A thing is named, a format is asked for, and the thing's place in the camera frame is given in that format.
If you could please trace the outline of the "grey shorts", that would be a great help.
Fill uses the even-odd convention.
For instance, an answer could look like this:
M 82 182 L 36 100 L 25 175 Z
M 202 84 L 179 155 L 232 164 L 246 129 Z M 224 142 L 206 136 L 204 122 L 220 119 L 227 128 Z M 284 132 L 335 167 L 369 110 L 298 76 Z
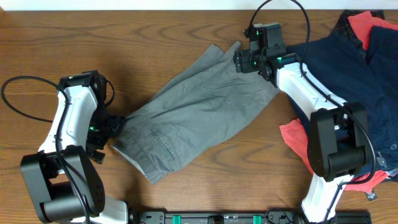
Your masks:
M 279 89 L 256 72 L 237 73 L 233 55 L 211 44 L 143 107 L 112 147 L 155 184 L 249 125 Z

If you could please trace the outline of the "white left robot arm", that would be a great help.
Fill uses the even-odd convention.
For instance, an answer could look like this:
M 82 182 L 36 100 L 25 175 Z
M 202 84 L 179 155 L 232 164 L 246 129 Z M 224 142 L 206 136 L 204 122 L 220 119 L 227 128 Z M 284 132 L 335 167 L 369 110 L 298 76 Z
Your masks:
M 43 223 L 128 223 L 127 204 L 104 192 L 94 163 L 116 136 L 124 117 L 110 115 L 106 87 L 98 71 L 63 77 L 50 131 L 35 154 L 24 156 L 21 172 Z

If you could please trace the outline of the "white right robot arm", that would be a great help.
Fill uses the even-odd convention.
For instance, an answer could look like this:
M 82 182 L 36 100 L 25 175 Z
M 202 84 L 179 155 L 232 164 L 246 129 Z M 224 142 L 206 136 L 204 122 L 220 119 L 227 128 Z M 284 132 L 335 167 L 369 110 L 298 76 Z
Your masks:
M 235 51 L 233 60 L 237 72 L 257 72 L 288 94 L 310 122 L 307 158 L 313 177 L 295 222 L 364 221 L 364 216 L 336 213 L 343 190 L 359 183 L 354 176 L 368 164 L 375 171 L 364 106 L 334 95 L 308 71 L 297 54 L 247 49 Z

